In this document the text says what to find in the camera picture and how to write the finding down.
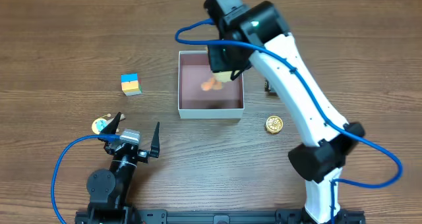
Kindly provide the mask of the multicolour puzzle cube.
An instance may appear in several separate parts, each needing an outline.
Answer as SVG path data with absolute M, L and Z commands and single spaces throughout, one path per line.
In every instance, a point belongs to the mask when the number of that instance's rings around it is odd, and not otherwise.
M 121 89 L 126 96 L 142 94 L 142 88 L 137 73 L 121 75 Z

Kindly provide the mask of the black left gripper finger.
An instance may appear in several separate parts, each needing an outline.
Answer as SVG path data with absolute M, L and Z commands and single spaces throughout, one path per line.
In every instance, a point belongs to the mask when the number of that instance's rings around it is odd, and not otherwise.
M 121 112 L 118 112 L 116 116 L 100 130 L 100 134 L 116 134 L 120 121 Z
M 159 139 L 160 123 L 157 122 L 154 135 L 150 146 L 150 157 L 159 158 L 160 155 L 160 139 Z

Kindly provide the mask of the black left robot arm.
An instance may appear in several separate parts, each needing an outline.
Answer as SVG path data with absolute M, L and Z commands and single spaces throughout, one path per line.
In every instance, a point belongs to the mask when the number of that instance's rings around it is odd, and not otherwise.
M 127 208 L 126 199 L 137 163 L 160 155 L 160 124 L 157 123 L 149 150 L 140 148 L 141 133 L 126 129 L 117 138 L 103 137 L 104 150 L 112 155 L 109 169 L 94 171 L 87 180 L 90 195 L 88 211 L 93 213 L 113 213 Z

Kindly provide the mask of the grey and yellow toy truck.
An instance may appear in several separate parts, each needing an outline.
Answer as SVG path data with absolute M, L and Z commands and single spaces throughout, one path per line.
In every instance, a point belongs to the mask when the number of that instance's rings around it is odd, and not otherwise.
M 275 89 L 273 89 L 273 87 L 271 86 L 271 84 L 270 84 L 270 82 L 268 80 L 265 80 L 264 90 L 268 94 L 276 95 Z

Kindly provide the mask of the small rattle drum toy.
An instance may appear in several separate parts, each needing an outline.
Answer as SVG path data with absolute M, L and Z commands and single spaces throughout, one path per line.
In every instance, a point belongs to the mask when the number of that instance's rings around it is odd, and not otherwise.
M 95 119 L 92 123 L 92 131 L 94 134 L 100 134 L 100 130 L 103 129 L 106 126 L 106 123 L 110 122 L 114 117 L 111 117 L 111 114 L 108 113 L 104 116 L 98 117 Z

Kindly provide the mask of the yellow plush duck toy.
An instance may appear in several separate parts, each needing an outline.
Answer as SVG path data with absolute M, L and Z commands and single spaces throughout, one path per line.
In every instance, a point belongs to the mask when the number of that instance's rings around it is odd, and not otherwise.
M 201 83 L 200 88 L 205 92 L 211 90 L 221 90 L 225 83 L 233 81 L 231 79 L 231 75 L 231 71 L 213 72 L 209 79 Z

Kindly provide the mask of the yellow wheel-shaped toy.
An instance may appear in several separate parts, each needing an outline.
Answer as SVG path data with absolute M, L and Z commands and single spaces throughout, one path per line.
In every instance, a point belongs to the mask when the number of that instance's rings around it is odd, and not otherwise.
M 283 129 L 284 123 L 279 116 L 272 115 L 265 122 L 266 131 L 271 134 L 277 134 Z

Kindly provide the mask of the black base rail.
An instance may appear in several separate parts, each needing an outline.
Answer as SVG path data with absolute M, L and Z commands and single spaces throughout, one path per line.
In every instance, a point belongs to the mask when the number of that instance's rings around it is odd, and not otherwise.
M 75 215 L 76 224 L 89 223 L 144 223 L 144 224 L 289 224 L 314 223 L 304 209 L 278 209 L 276 211 L 166 211 L 138 210 L 125 213 L 111 211 L 93 214 L 78 211 Z

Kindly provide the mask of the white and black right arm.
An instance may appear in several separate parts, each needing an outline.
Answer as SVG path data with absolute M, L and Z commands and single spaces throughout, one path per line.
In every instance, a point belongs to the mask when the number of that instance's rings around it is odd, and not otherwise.
M 336 180 L 364 137 L 364 128 L 347 121 L 328 101 L 282 15 L 268 1 L 249 7 L 242 0 L 206 0 L 204 8 L 219 32 L 219 38 L 208 44 L 214 78 L 228 82 L 249 68 L 259 71 L 287 107 L 302 139 L 288 158 L 305 180 L 303 214 L 281 211 L 278 221 L 363 223 L 363 213 L 340 207 Z

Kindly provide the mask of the white box with pink interior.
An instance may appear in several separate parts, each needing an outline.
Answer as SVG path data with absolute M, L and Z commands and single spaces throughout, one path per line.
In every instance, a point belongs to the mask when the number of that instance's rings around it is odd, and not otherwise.
M 180 51 L 178 104 L 181 119 L 240 119 L 245 110 L 243 77 L 203 90 L 213 75 L 206 51 Z

